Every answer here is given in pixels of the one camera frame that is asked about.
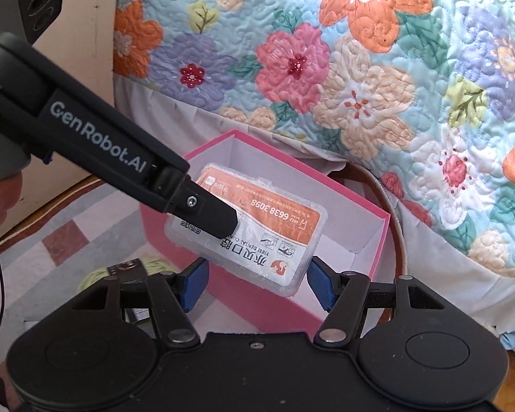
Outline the green yarn ball black label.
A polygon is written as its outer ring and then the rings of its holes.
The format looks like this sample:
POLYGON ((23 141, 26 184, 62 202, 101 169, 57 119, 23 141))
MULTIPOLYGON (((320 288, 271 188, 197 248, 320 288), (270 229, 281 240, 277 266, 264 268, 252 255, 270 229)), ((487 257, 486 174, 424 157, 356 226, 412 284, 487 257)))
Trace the green yarn ball black label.
MULTIPOLYGON (((81 293, 88 287, 107 277, 117 277, 119 280, 129 280, 132 275, 146 273, 176 273, 174 265, 160 257, 135 257, 129 261, 123 261, 115 265, 100 268, 87 274, 78 286, 77 292, 81 293)), ((124 320, 130 324, 143 324, 150 321, 148 309, 126 309, 123 313, 124 320)))

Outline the pink cardboard storage box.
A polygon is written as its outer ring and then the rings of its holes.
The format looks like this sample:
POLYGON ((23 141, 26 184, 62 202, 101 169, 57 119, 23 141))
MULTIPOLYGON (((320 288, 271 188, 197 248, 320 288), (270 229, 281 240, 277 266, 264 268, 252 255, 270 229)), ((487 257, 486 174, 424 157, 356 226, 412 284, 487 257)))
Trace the pink cardboard storage box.
MULTIPOLYGON (((215 163, 251 177, 263 178, 292 194, 319 203, 328 220, 316 255, 338 272, 373 276, 389 229, 382 208, 301 161, 254 139, 231 131, 189 152, 191 176, 215 163)), ((279 297, 211 265, 207 289, 190 313, 201 336, 221 333, 304 331, 313 336, 327 316, 308 284, 290 298, 279 297)))

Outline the floral quilted bedspread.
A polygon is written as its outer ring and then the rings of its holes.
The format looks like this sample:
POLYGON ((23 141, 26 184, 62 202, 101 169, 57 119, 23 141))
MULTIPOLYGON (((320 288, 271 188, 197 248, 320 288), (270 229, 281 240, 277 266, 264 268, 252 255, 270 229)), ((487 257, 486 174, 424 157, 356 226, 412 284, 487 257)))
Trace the floral quilted bedspread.
POLYGON ((239 129, 385 188, 408 268, 515 337, 515 0, 117 0, 119 110, 239 129))

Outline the orange label clear plastic box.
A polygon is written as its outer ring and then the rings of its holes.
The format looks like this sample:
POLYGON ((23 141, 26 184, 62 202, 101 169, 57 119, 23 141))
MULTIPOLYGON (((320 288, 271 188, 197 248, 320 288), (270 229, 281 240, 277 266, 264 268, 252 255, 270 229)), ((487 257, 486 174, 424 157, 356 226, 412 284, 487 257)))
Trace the orange label clear plastic box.
POLYGON ((215 163, 203 168, 197 183, 234 208, 236 229, 217 239, 172 217, 168 239, 249 283, 294 296, 327 223, 325 207, 215 163))

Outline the checkered plush floor rug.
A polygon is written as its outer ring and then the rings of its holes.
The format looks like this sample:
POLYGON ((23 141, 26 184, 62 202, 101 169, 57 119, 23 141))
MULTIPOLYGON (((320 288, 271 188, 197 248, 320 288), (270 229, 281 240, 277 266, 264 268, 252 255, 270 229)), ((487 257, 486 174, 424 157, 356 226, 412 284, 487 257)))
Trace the checkered plush floor rug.
POLYGON ((0 245, 0 376, 6 353, 33 324, 77 294, 94 270, 134 258, 168 261, 180 270, 194 257, 168 243, 155 213, 107 184, 68 197, 0 245))

